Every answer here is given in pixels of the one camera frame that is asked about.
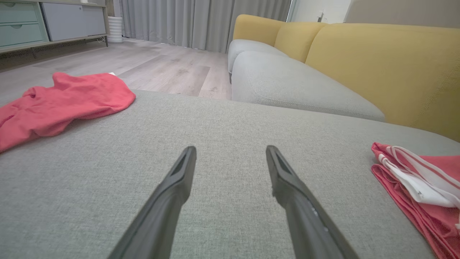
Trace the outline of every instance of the drawer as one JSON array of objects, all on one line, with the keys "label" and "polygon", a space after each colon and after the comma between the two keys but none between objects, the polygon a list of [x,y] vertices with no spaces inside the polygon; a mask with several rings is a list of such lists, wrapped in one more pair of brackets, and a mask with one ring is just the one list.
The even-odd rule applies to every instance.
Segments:
[{"label": "drawer", "polygon": [[0,23],[36,22],[33,4],[0,2]]},{"label": "drawer", "polygon": [[0,26],[0,35],[0,46],[43,40],[38,24]]}]

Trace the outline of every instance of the sofa seat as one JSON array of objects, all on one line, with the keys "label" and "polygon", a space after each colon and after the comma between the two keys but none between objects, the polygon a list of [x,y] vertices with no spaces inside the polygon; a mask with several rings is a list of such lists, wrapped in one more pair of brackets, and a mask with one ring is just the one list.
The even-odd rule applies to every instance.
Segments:
[{"label": "sofa seat", "polygon": [[280,50],[259,42],[259,41],[250,41],[250,40],[233,40],[229,46],[229,54],[228,54],[228,63],[229,63],[229,73],[232,73],[233,63],[235,62],[236,57],[243,51],[259,51],[264,53],[270,53],[274,55],[279,55],[283,57],[287,57],[286,54],[281,52]]},{"label": "sofa seat", "polygon": [[245,51],[233,66],[232,100],[385,121],[372,103],[294,59]]},{"label": "sofa seat", "polygon": [[0,155],[2,258],[106,259],[188,145],[192,190],[171,259],[295,258],[265,157],[277,146],[362,259],[434,259],[370,168],[374,141],[460,154],[446,137],[372,120],[133,90],[124,111]]}]

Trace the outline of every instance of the sofa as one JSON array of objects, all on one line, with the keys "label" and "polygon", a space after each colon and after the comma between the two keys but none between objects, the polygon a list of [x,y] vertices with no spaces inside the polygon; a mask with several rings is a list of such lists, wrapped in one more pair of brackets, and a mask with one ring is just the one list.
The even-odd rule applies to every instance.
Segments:
[{"label": "sofa", "polygon": [[459,155],[460,143],[370,119],[133,92],[124,111],[0,154],[2,258],[107,258],[188,145],[197,148],[196,167],[172,259],[294,258],[285,211],[271,194],[267,145],[280,149],[360,258],[434,258],[372,174],[370,148],[377,141]]},{"label": "sofa", "polygon": [[232,99],[385,121],[460,141],[460,29],[236,19]]}]

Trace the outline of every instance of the folded red cloth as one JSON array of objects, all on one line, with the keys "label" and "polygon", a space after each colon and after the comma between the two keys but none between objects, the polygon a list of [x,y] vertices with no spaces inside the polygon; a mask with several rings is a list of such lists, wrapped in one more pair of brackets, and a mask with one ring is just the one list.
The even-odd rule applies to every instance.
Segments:
[{"label": "folded red cloth", "polygon": [[436,256],[442,259],[460,258],[460,236],[456,228],[456,224],[459,223],[459,209],[416,202],[398,177],[388,170],[394,165],[400,171],[414,175],[428,185],[433,184],[441,191],[451,188],[450,191],[454,193],[459,187],[460,156],[417,156],[404,148],[380,143],[374,143],[372,151],[375,157],[386,165],[372,166],[375,177],[426,238]]},{"label": "folded red cloth", "polygon": [[0,153],[23,142],[61,133],[74,119],[122,111],[136,95],[117,76],[54,73],[54,87],[35,86],[0,108]]}]

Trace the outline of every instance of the wooden floor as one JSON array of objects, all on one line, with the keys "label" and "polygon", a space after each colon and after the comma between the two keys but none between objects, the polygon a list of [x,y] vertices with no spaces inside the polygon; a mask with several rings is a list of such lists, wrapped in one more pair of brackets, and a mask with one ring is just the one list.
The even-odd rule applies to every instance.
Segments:
[{"label": "wooden floor", "polygon": [[0,59],[0,96],[14,100],[33,86],[53,86],[52,74],[114,72],[131,89],[231,99],[227,54],[124,38]]}]

